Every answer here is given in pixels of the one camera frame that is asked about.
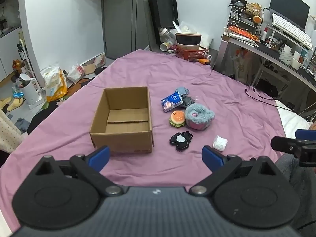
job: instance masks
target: white patch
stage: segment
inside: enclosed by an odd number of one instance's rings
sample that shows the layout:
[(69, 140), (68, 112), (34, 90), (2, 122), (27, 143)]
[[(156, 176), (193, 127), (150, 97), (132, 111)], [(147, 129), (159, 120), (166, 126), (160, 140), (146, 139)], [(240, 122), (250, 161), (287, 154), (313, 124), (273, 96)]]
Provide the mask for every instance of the white patch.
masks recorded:
[(185, 142), (185, 138), (182, 135), (177, 136), (177, 141), (178, 142)]
[(156, 189), (155, 191), (153, 191), (153, 194), (159, 194), (159, 193), (161, 193), (159, 189)]

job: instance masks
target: pink bedsheet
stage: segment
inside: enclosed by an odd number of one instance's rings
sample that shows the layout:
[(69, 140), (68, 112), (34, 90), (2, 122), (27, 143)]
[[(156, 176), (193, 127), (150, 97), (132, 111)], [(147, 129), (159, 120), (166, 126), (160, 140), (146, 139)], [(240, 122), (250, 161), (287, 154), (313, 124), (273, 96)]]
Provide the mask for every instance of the pink bedsheet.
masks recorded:
[[(243, 84), (208, 66), (138, 50), (117, 59), (57, 108), (1, 167), (0, 210), (12, 231), (19, 227), (11, 207), (12, 196), (27, 174), (45, 154), (67, 160), (77, 153), (94, 151), (89, 129), (102, 90), (119, 86), (149, 86), (155, 147), (152, 154), (112, 157), (101, 173), (115, 183), (192, 186), (211, 173), (202, 162), (201, 149), (212, 146), (216, 135), (228, 139), (225, 155), (233, 153), (245, 160), (266, 155), (274, 162), (280, 157), (270, 147), (272, 137), (285, 136), (275, 107), (247, 97)], [(180, 86), (215, 112), (215, 119), (205, 131), (177, 129), (169, 124), (171, 112), (163, 112), (161, 99)], [(252, 91), (249, 94), (257, 97)], [(178, 152), (169, 139), (186, 130), (193, 134), (192, 142), (187, 150)]]

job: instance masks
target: kettle handle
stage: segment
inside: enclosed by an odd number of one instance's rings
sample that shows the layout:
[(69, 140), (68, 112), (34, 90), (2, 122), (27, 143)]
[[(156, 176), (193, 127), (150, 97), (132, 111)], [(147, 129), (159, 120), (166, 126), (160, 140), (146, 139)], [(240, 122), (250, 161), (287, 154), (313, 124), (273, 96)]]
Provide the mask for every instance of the kettle handle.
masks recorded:
[(37, 79), (35, 77), (33, 77), (33, 78), (31, 78), (31, 82), (35, 82), (35, 84), (37, 86), (36, 92), (39, 93), (40, 92), (40, 86), (39, 86), (39, 83), (37, 82)]

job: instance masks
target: black bowl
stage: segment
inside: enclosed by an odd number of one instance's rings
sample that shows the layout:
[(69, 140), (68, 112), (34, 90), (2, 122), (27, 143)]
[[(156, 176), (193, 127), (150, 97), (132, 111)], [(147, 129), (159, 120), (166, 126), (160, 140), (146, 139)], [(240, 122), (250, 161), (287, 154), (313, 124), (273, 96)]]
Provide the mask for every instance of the black bowl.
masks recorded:
[(197, 45), (201, 43), (201, 35), (200, 34), (187, 34), (187, 33), (176, 33), (177, 43), (184, 45)]

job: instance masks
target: gray pants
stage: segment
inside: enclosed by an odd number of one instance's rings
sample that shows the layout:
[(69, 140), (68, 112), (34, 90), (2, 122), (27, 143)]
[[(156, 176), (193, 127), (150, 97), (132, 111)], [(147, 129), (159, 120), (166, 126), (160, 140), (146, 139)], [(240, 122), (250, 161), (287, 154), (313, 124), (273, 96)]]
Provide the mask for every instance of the gray pants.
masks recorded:
[[(316, 174), (314, 168), (300, 167), (298, 159), (293, 155), (282, 155), (275, 165), (290, 182), (300, 197), (300, 208), (296, 214), (292, 227), (298, 227), (316, 220)], [(316, 236), (316, 223), (299, 230), (304, 237)]]

